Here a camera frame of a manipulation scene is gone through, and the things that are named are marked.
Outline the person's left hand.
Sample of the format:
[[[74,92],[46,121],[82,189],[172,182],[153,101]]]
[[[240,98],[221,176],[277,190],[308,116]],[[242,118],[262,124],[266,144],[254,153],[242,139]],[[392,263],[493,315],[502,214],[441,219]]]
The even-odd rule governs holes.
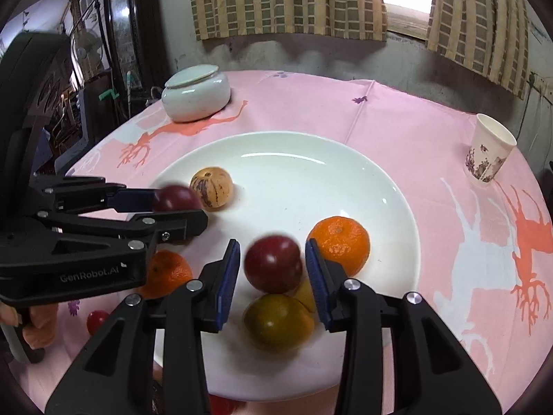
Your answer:
[[[22,335],[31,349],[43,349],[54,342],[57,312],[58,304],[30,308],[30,323],[22,328]],[[8,326],[20,325],[20,316],[14,307],[1,304],[0,314],[1,321]]]

